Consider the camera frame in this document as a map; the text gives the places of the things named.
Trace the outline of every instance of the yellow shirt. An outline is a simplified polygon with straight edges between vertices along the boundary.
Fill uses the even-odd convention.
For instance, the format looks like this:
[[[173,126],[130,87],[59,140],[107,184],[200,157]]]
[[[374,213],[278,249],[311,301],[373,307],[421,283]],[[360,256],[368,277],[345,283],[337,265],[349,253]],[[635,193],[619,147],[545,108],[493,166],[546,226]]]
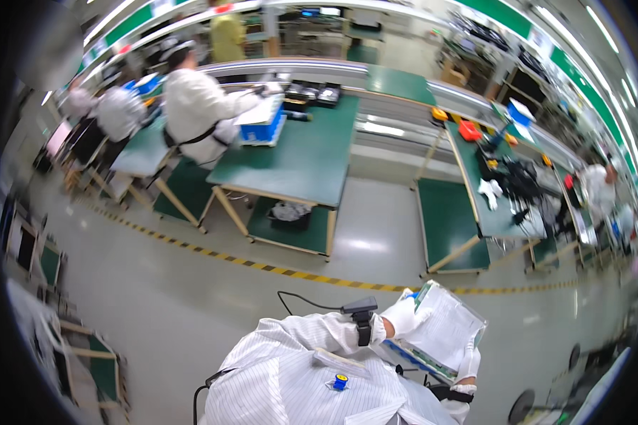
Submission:
[[[242,61],[246,31],[238,13],[218,16],[210,21],[210,41],[215,62]]]

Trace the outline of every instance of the black apron strap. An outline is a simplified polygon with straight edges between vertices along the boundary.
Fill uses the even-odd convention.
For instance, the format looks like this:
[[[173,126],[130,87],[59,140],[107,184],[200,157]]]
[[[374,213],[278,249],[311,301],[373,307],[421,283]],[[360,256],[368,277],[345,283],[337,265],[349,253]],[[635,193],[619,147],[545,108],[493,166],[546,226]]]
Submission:
[[[215,124],[213,124],[202,135],[198,135],[198,136],[194,137],[191,140],[182,141],[182,142],[179,142],[179,143],[175,140],[175,138],[168,131],[168,126],[165,126],[165,127],[163,127],[163,138],[165,139],[165,143],[168,145],[169,148],[172,148],[173,146],[177,146],[178,149],[179,149],[179,147],[182,146],[182,145],[191,145],[191,144],[194,144],[194,143],[198,143],[199,141],[203,141],[208,136],[213,136],[213,139],[215,139],[215,141],[217,141],[219,144],[221,144],[223,146],[229,146],[229,143],[226,143],[225,141],[223,141],[222,139],[220,139],[219,137],[217,137],[217,136],[215,136],[213,134],[215,132],[215,129],[218,126],[219,122],[220,121],[218,121]]]

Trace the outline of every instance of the white glove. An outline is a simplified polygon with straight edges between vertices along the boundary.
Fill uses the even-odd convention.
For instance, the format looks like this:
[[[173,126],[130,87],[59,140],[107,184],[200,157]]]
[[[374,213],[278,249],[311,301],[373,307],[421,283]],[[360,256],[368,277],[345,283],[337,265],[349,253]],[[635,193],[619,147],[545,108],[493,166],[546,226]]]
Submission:
[[[499,207],[499,204],[497,204],[496,202],[496,194],[494,193],[494,188],[489,182],[480,180],[480,187],[477,188],[477,193],[483,194],[487,197],[487,200],[489,201],[489,209],[491,209],[492,211]]]
[[[465,355],[460,361],[459,375],[454,383],[463,378],[476,378],[477,370],[480,368],[480,351],[475,347],[475,336],[470,338],[468,344],[465,345]]]
[[[415,311],[416,303],[414,302],[414,297],[409,296],[411,294],[413,292],[410,289],[405,289],[399,300],[380,315],[381,318],[387,319],[392,324],[394,328],[393,338],[401,338],[403,335],[408,334],[419,327],[433,313],[430,308]]]

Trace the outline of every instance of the red box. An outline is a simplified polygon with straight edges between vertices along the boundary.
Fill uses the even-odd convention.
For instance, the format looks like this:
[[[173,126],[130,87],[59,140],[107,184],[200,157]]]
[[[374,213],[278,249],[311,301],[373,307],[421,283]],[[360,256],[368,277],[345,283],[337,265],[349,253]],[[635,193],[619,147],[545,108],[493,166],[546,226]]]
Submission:
[[[470,121],[460,122],[459,133],[466,141],[476,141],[482,136],[482,133],[477,131],[477,129],[475,128],[475,124],[471,123]]]

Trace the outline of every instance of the yellow and black floor stripe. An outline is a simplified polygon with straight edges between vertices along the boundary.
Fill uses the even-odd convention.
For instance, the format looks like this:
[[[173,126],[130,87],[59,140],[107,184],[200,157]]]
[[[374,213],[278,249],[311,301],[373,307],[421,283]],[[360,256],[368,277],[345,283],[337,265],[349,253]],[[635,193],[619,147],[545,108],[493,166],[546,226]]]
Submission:
[[[447,115],[449,115],[451,117],[451,119],[454,120],[454,123],[460,124],[461,120],[470,121],[471,123],[475,124],[475,127],[477,129],[480,129],[483,132],[488,132],[490,135],[494,135],[494,129],[493,128],[487,127],[484,124],[480,124],[479,122],[475,121],[473,118],[468,118],[468,117],[465,117],[465,116],[461,116],[461,115],[455,114],[454,112],[447,112]]]
[[[146,234],[149,237],[152,237],[158,241],[162,241],[168,243],[170,245],[175,245],[180,248],[184,248],[196,254],[204,255],[211,257],[213,259],[224,260],[234,264],[247,266],[250,268],[257,268],[258,270],[268,271],[270,273],[276,273],[278,275],[284,275],[288,277],[294,277],[295,279],[304,279],[310,280],[313,282],[322,282],[326,284],[336,285],[336,286],[348,286],[350,288],[360,288],[360,289],[373,289],[380,291],[388,291],[394,293],[400,293],[408,286],[399,286],[399,285],[381,285],[381,284],[370,284],[367,282],[360,282],[357,280],[347,280],[347,279],[338,279],[336,277],[328,277],[328,276],[320,276],[314,275],[312,273],[306,273],[304,271],[293,270],[291,268],[285,267],[276,267],[268,264],[264,264],[262,262],[255,262],[247,259],[239,259],[238,257],[226,254],[224,252],[218,252],[214,250],[210,250],[208,248],[204,248],[198,245],[194,245],[193,243],[183,242],[174,237],[170,237],[167,234],[163,234],[157,231],[154,231],[150,228],[137,225],[135,223],[131,223],[124,219],[123,217],[112,214],[103,208],[97,207],[95,205],[91,205],[84,200],[76,200],[77,203],[85,205],[86,208],[94,211],[95,213],[101,215],[102,217],[107,218],[108,220],[118,223],[120,225],[129,227],[133,230],[136,230],[140,233]],[[578,280],[571,280],[568,282],[559,282],[558,284],[551,285],[536,285],[536,286],[527,286],[522,288],[450,288],[455,294],[459,295],[507,295],[507,294],[518,294],[518,293],[534,293],[540,291],[553,290],[557,288],[566,288],[570,286],[578,285]],[[414,292],[420,288],[410,288]]]

